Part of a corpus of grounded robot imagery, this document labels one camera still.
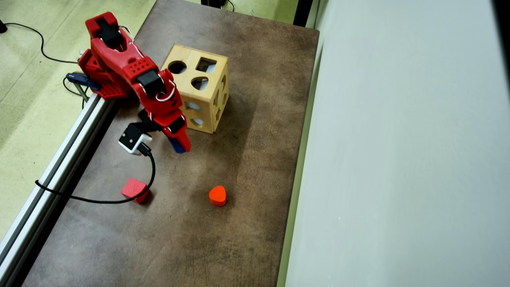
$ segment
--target red robot arm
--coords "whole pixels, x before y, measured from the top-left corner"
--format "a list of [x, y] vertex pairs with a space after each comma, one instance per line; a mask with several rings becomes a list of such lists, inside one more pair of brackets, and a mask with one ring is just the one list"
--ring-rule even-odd
[[85, 21], [90, 49], [78, 61], [83, 72], [101, 85], [103, 99], [126, 98], [134, 91], [147, 116], [161, 127], [178, 153], [189, 152], [183, 102], [173, 76], [158, 66], [121, 29], [111, 12]]

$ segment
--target cable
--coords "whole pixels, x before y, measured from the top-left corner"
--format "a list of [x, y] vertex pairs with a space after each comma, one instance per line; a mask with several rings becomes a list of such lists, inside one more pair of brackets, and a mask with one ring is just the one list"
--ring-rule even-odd
[[164, 101], [167, 101], [168, 99], [170, 99], [170, 98], [173, 96], [173, 93], [174, 93], [174, 92], [175, 92], [175, 87], [172, 89], [172, 92], [170, 93], [170, 95], [169, 95], [168, 97], [166, 97], [166, 98], [164, 98], [164, 99], [160, 99], [160, 98], [158, 98], [158, 95], [159, 95], [160, 93], [163, 93], [162, 91], [160, 91], [159, 93], [157, 93], [157, 94], [156, 94], [156, 100], [157, 100], [158, 102], [164, 102]]
[[232, 12], [234, 12], [236, 10], [236, 7], [234, 7], [234, 4], [232, 4], [232, 2], [230, 2], [230, 0], [227, 0], [227, 1], [230, 3], [230, 5], [232, 5]]
[[173, 84], [173, 85], [175, 86], [175, 88], [177, 89], [177, 84], [176, 84], [174, 81], [170, 80], [170, 79], [169, 79], [169, 81], [170, 81], [170, 82], [172, 82], [172, 84]]
[[133, 35], [131, 34], [131, 30], [129, 30], [129, 28], [126, 26], [126, 25], [119, 25], [119, 28], [124, 28], [127, 30], [127, 32], [129, 33], [129, 36], [131, 38], [131, 42], [129, 42], [129, 45], [133, 45], [136, 49], [136, 51], [138, 51], [138, 53], [140, 54], [140, 57], [145, 57], [142, 52], [140, 51], [140, 49], [138, 49], [138, 47], [135, 45], [135, 39], [133, 38]]
[[59, 60], [59, 59], [55, 59], [55, 58], [52, 58], [52, 57], [50, 57], [50, 56], [47, 56], [47, 55], [44, 53], [43, 49], [42, 49], [42, 48], [44, 47], [44, 37], [42, 37], [41, 33], [39, 33], [39, 31], [35, 30], [34, 28], [30, 28], [30, 27], [28, 27], [28, 26], [21, 25], [21, 24], [18, 24], [18, 23], [5, 23], [5, 25], [18, 25], [18, 26], [21, 26], [21, 27], [25, 27], [25, 28], [27, 28], [27, 29], [30, 29], [30, 30], [32, 30], [32, 31], [34, 31], [34, 32], [36, 32], [37, 34], [39, 34], [39, 36], [41, 36], [41, 40], [42, 40], [42, 42], [41, 42], [41, 53], [42, 53], [42, 55], [43, 55], [43, 56], [47, 57], [48, 59], [50, 59], [50, 60], [54, 60], [54, 61], [57, 61], [57, 62], [61, 62], [61, 63], [70, 63], [70, 64], [77, 64], [77, 63], [78, 63], [78, 61], [75, 61], [75, 62], [71, 62], [71, 61], [64, 61], [64, 60]]
[[142, 150], [140, 150], [140, 151], [142, 152], [143, 155], [148, 156], [150, 158], [150, 163], [152, 164], [152, 174], [150, 176], [149, 184], [139, 194], [137, 194], [137, 195], [135, 195], [133, 197], [126, 198], [126, 199], [123, 199], [123, 200], [93, 200], [93, 199], [88, 199], [88, 198], [83, 198], [83, 197], [78, 197], [78, 196], [64, 194], [64, 193], [58, 192], [56, 190], [47, 188], [46, 186], [44, 186], [41, 183], [39, 183], [39, 180], [36, 180], [35, 184], [37, 184], [37, 186], [42, 188], [43, 190], [45, 190], [47, 192], [51, 192], [51, 193], [56, 194], [56, 195], [59, 195], [61, 197], [70, 198], [70, 199], [76, 199], [76, 200], [85, 201], [85, 202], [89, 202], [89, 203], [120, 204], [120, 203], [125, 203], [125, 202], [132, 201], [132, 200], [134, 200], [134, 199], [144, 195], [149, 190], [149, 188], [151, 187], [152, 183], [154, 182], [154, 177], [156, 176], [156, 162], [154, 161], [154, 157], [152, 156], [152, 153], [150, 152], [150, 148], [147, 145], [145, 145], [145, 143], [142, 143], [139, 146], [139, 149], [140, 149], [140, 147], [143, 147], [144, 149], [147, 149], [145, 151], [142, 151]]
[[77, 93], [77, 92], [71, 91], [71, 90], [70, 90], [70, 89], [69, 89], [69, 88], [65, 85], [65, 80], [66, 80], [66, 79], [67, 79], [67, 78], [64, 78], [64, 79], [62, 80], [62, 84], [64, 85], [64, 88], [65, 88], [66, 90], [68, 90], [68, 91], [72, 92], [72, 93], [73, 93], [73, 94], [75, 94], [75, 95], [80, 95], [80, 94], [79, 94], [79, 93]]

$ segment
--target square hole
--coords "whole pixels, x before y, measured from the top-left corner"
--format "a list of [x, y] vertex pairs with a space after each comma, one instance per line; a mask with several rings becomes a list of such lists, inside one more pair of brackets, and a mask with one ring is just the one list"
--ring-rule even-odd
[[196, 69], [198, 71], [206, 72], [206, 73], [212, 73], [214, 71], [214, 67], [216, 67], [216, 61], [206, 58], [200, 58], [200, 61], [198, 62], [198, 66]]

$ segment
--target floor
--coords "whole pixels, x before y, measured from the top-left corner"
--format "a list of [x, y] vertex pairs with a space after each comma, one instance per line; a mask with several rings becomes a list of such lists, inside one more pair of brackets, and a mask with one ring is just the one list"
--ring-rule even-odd
[[[84, 22], [111, 11], [136, 34], [155, 0], [2, 0], [0, 19], [37, 29], [47, 55], [73, 61], [89, 46]], [[292, 23], [297, 0], [231, 0], [235, 12]], [[231, 10], [227, 3], [224, 9]], [[40, 38], [8, 26], [0, 35], [0, 238], [10, 227], [81, 111], [81, 98], [62, 86], [77, 65], [48, 60]]]

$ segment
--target wooden cube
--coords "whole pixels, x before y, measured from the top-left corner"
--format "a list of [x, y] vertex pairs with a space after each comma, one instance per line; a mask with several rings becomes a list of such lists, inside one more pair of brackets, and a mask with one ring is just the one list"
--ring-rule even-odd
[[[142, 192], [147, 185], [139, 180], [136, 180], [134, 178], [130, 178], [129, 181], [126, 183], [124, 188], [120, 193], [126, 198], [133, 197], [140, 192]], [[140, 195], [139, 197], [135, 198], [134, 201], [138, 204], [142, 204], [145, 200], [145, 197], [150, 193], [150, 190], [147, 190], [144, 194]]]
[[228, 100], [228, 57], [174, 44], [161, 69], [172, 72], [188, 128], [214, 133]]

